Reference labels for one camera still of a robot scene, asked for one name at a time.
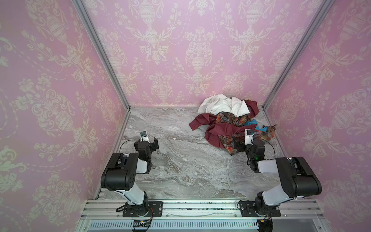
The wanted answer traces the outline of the teal cloth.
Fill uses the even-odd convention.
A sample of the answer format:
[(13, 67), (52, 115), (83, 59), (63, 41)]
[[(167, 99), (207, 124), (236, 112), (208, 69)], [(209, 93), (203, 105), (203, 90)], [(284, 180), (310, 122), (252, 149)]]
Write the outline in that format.
[(251, 125), (255, 125), (256, 130), (258, 131), (267, 132), (267, 129), (268, 129), (267, 126), (260, 127), (258, 125), (258, 122), (255, 119), (253, 119), (252, 121), (248, 121), (244, 124), (244, 126), (251, 126)]

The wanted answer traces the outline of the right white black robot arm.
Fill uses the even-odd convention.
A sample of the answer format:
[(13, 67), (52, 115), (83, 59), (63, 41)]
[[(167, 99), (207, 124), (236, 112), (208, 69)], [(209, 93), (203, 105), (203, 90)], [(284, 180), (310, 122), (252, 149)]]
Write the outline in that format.
[(257, 174), (278, 174), (280, 184), (270, 190), (261, 191), (254, 201), (240, 200), (237, 203), (243, 217), (279, 217), (279, 206), (297, 197), (319, 195), (322, 185), (303, 157), (265, 158), (265, 141), (245, 137), (234, 148), (247, 155), (247, 165)]

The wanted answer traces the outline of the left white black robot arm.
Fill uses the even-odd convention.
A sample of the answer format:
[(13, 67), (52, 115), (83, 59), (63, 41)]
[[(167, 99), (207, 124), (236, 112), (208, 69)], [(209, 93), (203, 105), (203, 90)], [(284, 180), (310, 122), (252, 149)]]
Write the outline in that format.
[(100, 184), (103, 189), (120, 194), (126, 203), (116, 209), (123, 217), (154, 217), (155, 213), (147, 193), (135, 183), (137, 174), (149, 174), (152, 169), (152, 152), (159, 149), (158, 140), (147, 137), (136, 140), (134, 153), (113, 153), (106, 165)]

